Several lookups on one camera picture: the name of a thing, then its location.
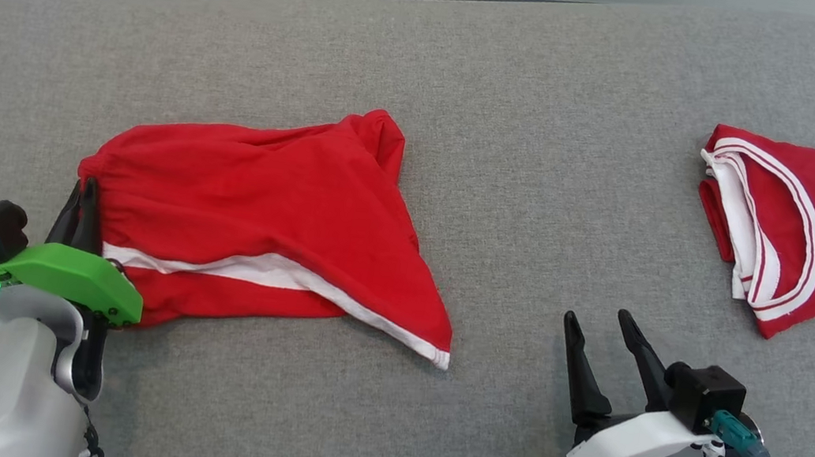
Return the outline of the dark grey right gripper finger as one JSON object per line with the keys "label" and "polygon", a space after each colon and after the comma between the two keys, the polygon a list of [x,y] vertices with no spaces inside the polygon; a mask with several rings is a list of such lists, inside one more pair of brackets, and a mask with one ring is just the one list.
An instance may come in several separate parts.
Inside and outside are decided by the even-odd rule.
{"label": "dark grey right gripper finger", "polygon": [[619,309],[618,321],[625,347],[633,355],[639,370],[639,377],[647,400],[644,410],[650,413],[669,410],[668,403],[671,393],[664,382],[666,370],[659,360],[659,355],[653,350],[653,346],[629,310]]}
{"label": "dark grey right gripper finger", "polygon": [[565,312],[563,327],[567,360],[571,419],[576,426],[591,427],[611,416],[609,399],[601,393],[585,352],[585,337],[572,310]]}

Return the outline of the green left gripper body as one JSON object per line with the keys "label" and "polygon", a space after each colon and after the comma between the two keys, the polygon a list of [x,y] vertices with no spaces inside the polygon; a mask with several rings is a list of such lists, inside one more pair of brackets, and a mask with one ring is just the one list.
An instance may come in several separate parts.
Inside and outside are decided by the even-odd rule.
{"label": "green left gripper body", "polygon": [[0,287],[24,284],[101,313],[113,328],[142,321],[142,296],[114,263],[70,246],[22,249],[0,262]]}

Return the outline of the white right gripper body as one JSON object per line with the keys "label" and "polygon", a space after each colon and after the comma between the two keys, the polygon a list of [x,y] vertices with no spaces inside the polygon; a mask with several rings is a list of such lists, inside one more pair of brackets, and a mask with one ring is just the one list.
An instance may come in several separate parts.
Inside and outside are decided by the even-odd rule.
{"label": "white right gripper body", "polygon": [[566,457],[672,457],[695,444],[705,457],[723,456],[717,436],[695,435],[670,412],[649,412],[594,433]]}

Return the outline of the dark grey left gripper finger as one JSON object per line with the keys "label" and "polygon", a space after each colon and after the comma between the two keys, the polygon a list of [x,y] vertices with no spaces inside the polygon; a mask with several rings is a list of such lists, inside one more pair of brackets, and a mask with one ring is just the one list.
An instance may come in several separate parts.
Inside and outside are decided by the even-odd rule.
{"label": "dark grey left gripper finger", "polygon": [[100,224],[100,186],[94,177],[87,178],[82,186],[79,222],[74,247],[77,250],[102,255],[103,241]]}
{"label": "dark grey left gripper finger", "polygon": [[56,242],[60,242],[63,245],[71,245],[71,243],[73,243],[81,220],[82,186],[81,182],[74,182],[69,198],[66,199],[53,226],[49,233],[47,233],[46,243],[55,244]]}

